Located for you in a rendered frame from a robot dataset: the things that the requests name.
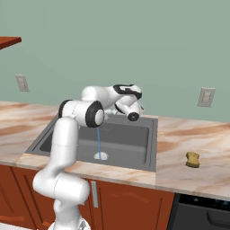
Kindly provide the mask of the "grey sink basin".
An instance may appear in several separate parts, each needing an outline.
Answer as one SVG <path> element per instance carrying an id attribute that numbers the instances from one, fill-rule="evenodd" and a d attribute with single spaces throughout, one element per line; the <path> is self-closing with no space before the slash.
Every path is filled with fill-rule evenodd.
<path id="1" fill-rule="evenodd" d="M 74 146 L 74 159 L 93 164 L 105 164 L 153 172 L 156 167 L 157 124 L 155 118 L 142 117 L 130 121 L 123 115 L 105 120 L 98 128 L 101 148 L 109 158 L 96 160 L 97 128 L 80 126 L 74 119 L 55 117 L 26 150 L 28 154 L 49 156 L 51 143 L 58 150 Z"/>

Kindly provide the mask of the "blue water stream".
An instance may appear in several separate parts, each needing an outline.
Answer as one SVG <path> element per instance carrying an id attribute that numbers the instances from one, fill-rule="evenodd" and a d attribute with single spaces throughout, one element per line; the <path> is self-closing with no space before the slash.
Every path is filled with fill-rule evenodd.
<path id="1" fill-rule="evenodd" d="M 97 128 L 97 144 L 98 144 L 98 152 L 93 156 L 93 158 L 96 160 L 106 161 L 109 158 L 109 156 L 102 151 L 101 135 L 100 135 L 100 129 L 99 128 Z"/>

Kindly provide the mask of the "yellow sponge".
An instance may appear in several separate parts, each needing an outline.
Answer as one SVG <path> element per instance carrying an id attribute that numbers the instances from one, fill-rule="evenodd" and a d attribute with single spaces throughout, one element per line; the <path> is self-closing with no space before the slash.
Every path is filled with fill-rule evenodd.
<path id="1" fill-rule="evenodd" d="M 186 153 L 187 162 L 186 165 L 191 168 L 199 168 L 199 154 L 195 152 Z"/>

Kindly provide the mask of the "black dishwasher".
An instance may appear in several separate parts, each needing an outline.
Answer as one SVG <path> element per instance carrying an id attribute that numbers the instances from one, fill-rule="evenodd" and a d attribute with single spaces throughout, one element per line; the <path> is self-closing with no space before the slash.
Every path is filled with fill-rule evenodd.
<path id="1" fill-rule="evenodd" d="M 230 201 L 176 193 L 166 230 L 230 230 L 211 225 L 209 210 L 230 213 Z"/>

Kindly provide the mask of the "grey wall socket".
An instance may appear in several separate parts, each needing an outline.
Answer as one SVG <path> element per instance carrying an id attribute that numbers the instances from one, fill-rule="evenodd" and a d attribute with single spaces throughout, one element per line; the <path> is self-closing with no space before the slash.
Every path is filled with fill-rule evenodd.
<path id="1" fill-rule="evenodd" d="M 29 92 L 29 86 L 28 86 L 25 75 L 16 75 L 15 78 L 16 78 L 19 90 L 21 92 L 27 92 L 28 93 Z"/>
<path id="2" fill-rule="evenodd" d="M 199 95 L 199 107 L 210 107 L 215 95 L 215 88 L 202 87 Z"/>

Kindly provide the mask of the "brown wall shelf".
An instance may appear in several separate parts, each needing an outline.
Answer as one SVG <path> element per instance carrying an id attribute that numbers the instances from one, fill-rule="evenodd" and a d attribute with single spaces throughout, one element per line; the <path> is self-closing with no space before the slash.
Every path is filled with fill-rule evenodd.
<path id="1" fill-rule="evenodd" d="M 21 37 L 0 36 L 0 50 L 8 48 L 14 44 L 20 43 L 21 41 Z"/>

